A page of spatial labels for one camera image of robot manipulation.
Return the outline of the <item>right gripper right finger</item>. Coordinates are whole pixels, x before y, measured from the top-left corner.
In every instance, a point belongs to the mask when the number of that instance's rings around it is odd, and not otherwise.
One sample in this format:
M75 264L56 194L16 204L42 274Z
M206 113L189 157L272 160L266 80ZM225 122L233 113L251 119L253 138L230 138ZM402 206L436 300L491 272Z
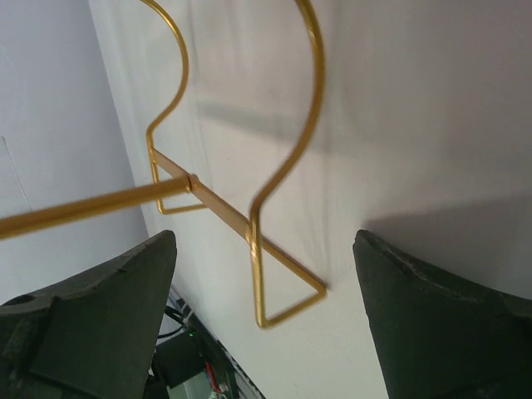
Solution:
M531 301L361 229L352 246L390 398L529 398Z

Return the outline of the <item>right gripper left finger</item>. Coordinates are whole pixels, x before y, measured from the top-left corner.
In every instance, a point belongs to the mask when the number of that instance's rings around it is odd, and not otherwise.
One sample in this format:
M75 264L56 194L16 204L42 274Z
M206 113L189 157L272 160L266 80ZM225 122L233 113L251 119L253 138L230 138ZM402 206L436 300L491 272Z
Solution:
M1 306L3 398L141 398L170 284L175 234Z

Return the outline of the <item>left green led board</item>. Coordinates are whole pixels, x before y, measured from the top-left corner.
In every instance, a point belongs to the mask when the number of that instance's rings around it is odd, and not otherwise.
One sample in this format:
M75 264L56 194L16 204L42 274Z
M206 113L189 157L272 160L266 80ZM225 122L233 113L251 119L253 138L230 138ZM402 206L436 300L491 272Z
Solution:
M155 376L169 388L205 373L210 387L218 393L223 391L221 346L198 318L191 318L178 333L166 336L155 346L151 366Z

